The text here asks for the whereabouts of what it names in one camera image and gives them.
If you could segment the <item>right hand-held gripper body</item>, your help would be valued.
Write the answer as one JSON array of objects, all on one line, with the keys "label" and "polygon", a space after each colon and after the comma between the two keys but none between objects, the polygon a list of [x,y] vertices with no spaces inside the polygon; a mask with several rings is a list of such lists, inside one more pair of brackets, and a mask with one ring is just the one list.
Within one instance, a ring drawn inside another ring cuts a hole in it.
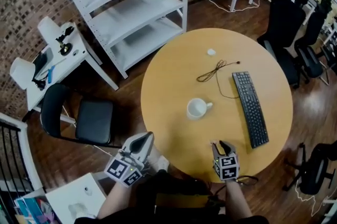
[{"label": "right hand-held gripper body", "polygon": [[238,178],[239,162],[235,153],[216,157],[213,164],[214,171],[222,182]]}]

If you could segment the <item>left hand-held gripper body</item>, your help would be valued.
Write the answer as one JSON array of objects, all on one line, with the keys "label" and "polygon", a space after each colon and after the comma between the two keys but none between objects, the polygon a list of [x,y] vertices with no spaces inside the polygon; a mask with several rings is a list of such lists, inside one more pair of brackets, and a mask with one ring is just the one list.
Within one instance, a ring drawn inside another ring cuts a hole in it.
[{"label": "left hand-held gripper body", "polygon": [[145,146],[122,147],[105,167],[105,174],[115,182],[129,188],[142,175],[145,168]]}]

